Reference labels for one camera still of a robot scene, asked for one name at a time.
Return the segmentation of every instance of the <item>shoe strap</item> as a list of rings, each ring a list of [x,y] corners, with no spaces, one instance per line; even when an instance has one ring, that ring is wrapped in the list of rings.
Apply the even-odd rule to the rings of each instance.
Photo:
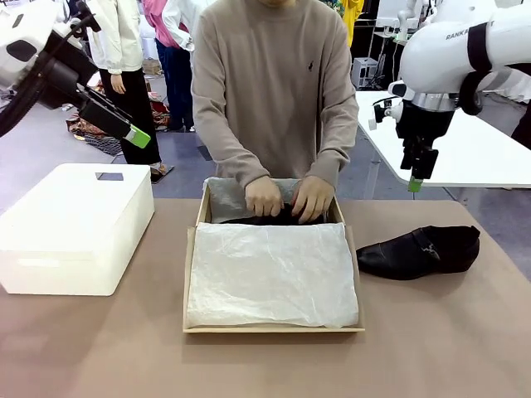
[[[414,230],[412,234],[415,240],[417,241],[417,244],[424,253],[426,253],[431,258],[437,261],[441,260],[441,257],[439,256],[439,253],[437,253],[435,246],[428,238],[426,238],[426,235],[424,234],[424,231],[422,231],[422,228]]]

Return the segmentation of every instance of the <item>neck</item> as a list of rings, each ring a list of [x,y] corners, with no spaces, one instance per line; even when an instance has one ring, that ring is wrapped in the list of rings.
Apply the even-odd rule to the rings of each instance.
[[[293,7],[297,0],[258,0],[262,4],[265,4],[267,7],[272,8],[286,8]]]

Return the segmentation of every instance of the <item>pile of clothes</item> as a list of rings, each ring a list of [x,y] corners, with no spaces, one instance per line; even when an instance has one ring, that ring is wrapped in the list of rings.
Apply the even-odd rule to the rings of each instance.
[[[146,85],[148,86],[149,101],[151,103],[155,128],[166,129],[169,124],[168,107],[163,103],[160,95],[151,90],[149,82]],[[93,89],[100,94],[105,94],[101,81]],[[66,121],[66,127],[80,141],[85,141],[90,146],[98,148],[101,152],[107,153],[110,156],[116,156],[122,150],[118,139],[105,134],[102,130],[81,118],[77,112]]]

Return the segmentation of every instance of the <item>brown table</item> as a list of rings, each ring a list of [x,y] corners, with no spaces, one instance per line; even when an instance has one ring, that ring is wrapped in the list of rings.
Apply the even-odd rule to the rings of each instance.
[[[531,285],[485,232],[467,274],[363,275],[365,333],[183,336],[186,227],[198,205],[156,202],[113,297],[0,293],[0,396],[531,397]],[[358,247],[418,226],[477,225],[449,201],[342,208]]]

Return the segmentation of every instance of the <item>hand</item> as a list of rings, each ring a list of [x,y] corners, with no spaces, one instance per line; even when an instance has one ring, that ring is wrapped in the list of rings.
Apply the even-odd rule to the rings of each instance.
[[[124,81],[122,80],[122,75],[111,75],[110,83],[113,86],[113,90],[118,94],[125,94]]]
[[[315,176],[305,177],[293,196],[291,215],[298,216],[304,208],[299,224],[315,221],[329,209],[334,193],[335,188],[325,180]]]
[[[284,208],[280,189],[267,176],[250,182],[246,187],[247,210],[255,215],[277,217]]]

